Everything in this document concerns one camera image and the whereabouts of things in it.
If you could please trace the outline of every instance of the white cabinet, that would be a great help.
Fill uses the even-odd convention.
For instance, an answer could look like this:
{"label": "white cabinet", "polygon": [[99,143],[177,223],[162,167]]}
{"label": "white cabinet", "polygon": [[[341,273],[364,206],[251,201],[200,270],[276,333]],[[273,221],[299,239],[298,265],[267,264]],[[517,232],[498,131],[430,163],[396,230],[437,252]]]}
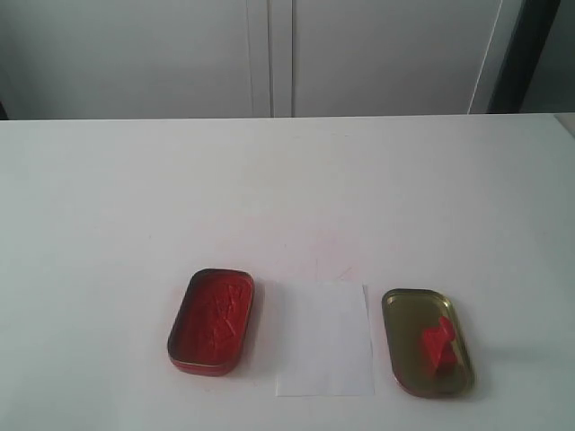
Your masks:
{"label": "white cabinet", "polygon": [[14,119],[485,112],[521,0],[3,0]]}

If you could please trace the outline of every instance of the red tin lid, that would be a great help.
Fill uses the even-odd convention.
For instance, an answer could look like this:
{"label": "red tin lid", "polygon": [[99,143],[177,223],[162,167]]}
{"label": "red tin lid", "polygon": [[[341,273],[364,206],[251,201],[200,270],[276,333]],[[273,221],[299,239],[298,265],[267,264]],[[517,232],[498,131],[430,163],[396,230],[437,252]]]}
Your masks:
{"label": "red tin lid", "polygon": [[252,308],[252,277],[231,269],[203,269],[190,281],[168,338],[168,353],[182,371],[221,375],[241,352]]}

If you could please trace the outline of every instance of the white table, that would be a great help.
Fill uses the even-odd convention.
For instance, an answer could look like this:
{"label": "white table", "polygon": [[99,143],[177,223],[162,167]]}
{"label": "white table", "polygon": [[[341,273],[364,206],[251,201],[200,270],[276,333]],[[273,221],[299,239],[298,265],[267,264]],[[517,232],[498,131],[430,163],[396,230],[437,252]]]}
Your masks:
{"label": "white table", "polygon": [[[575,142],[550,115],[0,123],[0,428],[573,429]],[[243,362],[183,374],[190,276],[259,282]],[[276,398],[289,279],[368,286],[376,396]],[[453,299],[477,386],[394,382],[394,287]]]}

